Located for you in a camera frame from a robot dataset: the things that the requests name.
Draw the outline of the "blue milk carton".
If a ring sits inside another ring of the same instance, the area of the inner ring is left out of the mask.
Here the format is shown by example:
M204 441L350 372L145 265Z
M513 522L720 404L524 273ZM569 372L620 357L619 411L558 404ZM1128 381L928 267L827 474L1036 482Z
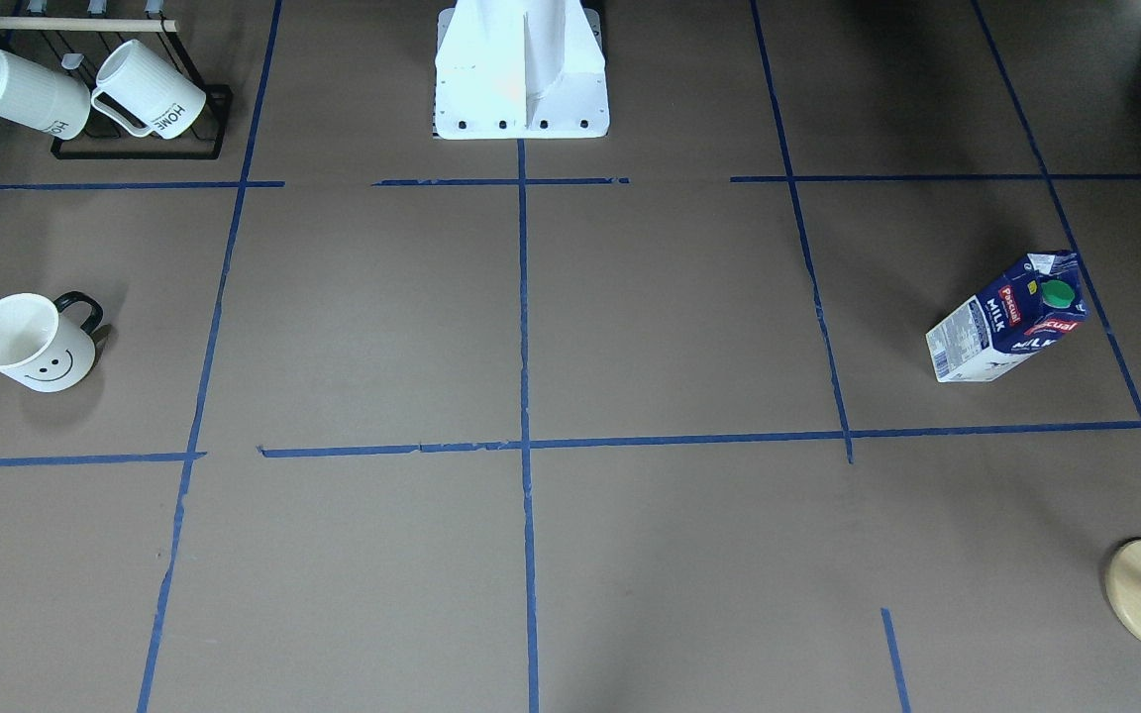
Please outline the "blue milk carton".
M992 382L1087 316L1077 253L1020 257L925 334L937 382Z

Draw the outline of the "white smiley face mug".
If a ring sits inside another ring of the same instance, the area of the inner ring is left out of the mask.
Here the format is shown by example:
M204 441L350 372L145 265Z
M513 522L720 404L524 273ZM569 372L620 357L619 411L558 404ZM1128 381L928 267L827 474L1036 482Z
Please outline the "white smiley face mug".
M100 303L80 290L1 298L0 373L37 392L80 383L96 360L92 334L103 319Z

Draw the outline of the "white HOME mug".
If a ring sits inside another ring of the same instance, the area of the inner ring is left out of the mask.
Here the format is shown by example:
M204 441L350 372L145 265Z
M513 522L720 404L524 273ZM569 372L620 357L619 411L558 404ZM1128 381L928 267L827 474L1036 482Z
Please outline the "white HOME mug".
M133 137L175 139L202 116L207 94L140 41L118 46L104 60L90 107Z

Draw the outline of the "white ribbed mug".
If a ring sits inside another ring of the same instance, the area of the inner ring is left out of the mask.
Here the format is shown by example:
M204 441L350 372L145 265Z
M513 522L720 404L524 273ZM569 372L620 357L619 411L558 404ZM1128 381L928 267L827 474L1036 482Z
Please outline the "white ribbed mug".
M0 50L0 118L68 141L90 112L90 91L75 76Z

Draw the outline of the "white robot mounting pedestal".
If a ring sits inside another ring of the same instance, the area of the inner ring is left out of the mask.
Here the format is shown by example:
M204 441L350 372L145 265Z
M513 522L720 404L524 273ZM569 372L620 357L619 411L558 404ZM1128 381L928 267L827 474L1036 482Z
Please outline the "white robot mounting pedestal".
M606 136L601 13L583 1L458 1L438 17L434 89L443 140Z

